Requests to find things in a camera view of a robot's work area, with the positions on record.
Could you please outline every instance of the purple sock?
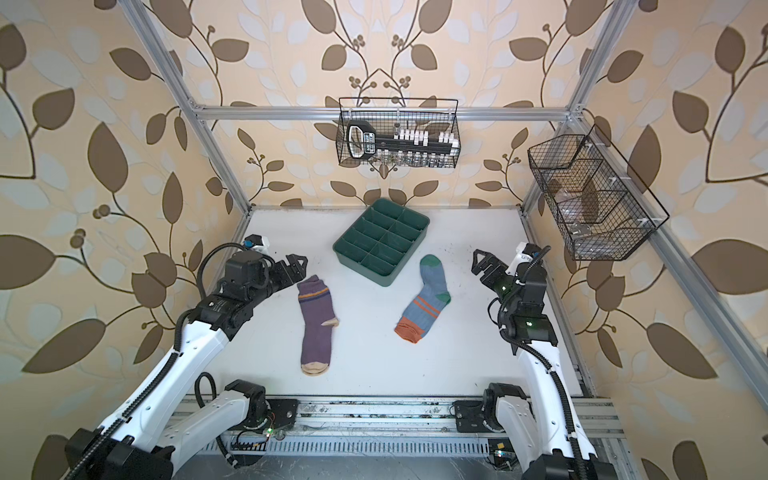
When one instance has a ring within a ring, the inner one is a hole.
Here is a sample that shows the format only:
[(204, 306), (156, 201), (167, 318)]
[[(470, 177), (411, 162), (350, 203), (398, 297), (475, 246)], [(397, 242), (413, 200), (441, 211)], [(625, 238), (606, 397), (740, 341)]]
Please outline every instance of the purple sock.
[(299, 305), (304, 315), (301, 369), (307, 375), (319, 375), (331, 363), (331, 329), (339, 320), (333, 312), (331, 292), (317, 275), (299, 283)]

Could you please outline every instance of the green plastic tray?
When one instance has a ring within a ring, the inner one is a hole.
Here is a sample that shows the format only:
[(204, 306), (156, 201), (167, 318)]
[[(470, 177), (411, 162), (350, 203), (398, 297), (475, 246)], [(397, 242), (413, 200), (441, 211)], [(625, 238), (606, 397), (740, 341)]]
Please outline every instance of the green plastic tray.
[(424, 240), (429, 218), (379, 198), (333, 244), (342, 265), (390, 286)]

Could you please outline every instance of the striped sock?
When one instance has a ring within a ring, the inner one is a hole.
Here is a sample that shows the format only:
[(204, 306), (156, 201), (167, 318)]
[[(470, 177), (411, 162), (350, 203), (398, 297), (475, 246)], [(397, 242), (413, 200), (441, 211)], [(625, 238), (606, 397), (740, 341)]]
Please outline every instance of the striped sock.
[(411, 343), (424, 338), (437, 315), (451, 303), (451, 294), (445, 285), (445, 272), (438, 257), (427, 255), (420, 262), (424, 288), (406, 307), (395, 327), (395, 333)]

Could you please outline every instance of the white floor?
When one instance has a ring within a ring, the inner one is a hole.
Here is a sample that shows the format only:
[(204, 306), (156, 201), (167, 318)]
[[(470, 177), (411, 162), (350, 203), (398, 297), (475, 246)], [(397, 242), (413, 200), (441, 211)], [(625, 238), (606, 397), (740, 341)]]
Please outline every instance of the white floor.
[[(341, 265), (333, 242), (361, 210), (258, 210), (246, 235), (266, 235), (275, 260), (296, 253), (309, 258), (307, 276), (330, 288), (339, 326), (333, 332), (329, 369), (302, 373), (299, 364), (304, 321), (292, 286), (259, 305), (253, 319), (209, 365), (219, 389), (235, 379), (264, 385), (271, 395), (478, 396), (490, 382), (525, 387), (510, 346), (485, 311), (495, 294), (470, 272), (475, 249), (509, 261), (525, 232), (514, 210), (420, 210), (431, 223), (426, 238), (389, 287)], [(419, 260), (435, 254), (445, 268), (452, 301), (417, 344), (393, 329), (421, 290)], [(549, 300), (547, 314), (561, 337)], [(565, 383), (581, 389), (560, 342)]]

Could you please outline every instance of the black wire basket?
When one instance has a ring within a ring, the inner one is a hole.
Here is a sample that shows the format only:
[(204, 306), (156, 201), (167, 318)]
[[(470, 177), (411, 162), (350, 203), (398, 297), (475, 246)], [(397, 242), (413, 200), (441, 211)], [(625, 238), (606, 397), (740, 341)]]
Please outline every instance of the black wire basket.
[[(608, 163), (600, 149), (610, 146), (605, 138), (592, 127), (586, 135), (560, 135), (528, 149), (534, 179), (574, 260), (626, 260), (669, 219), (621, 152), (627, 171)], [(663, 214), (635, 197), (646, 193)]]
[(457, 108), (458, 100), (447, 98), (340, 98), (339, 165), (455, 168), (462, 149)]

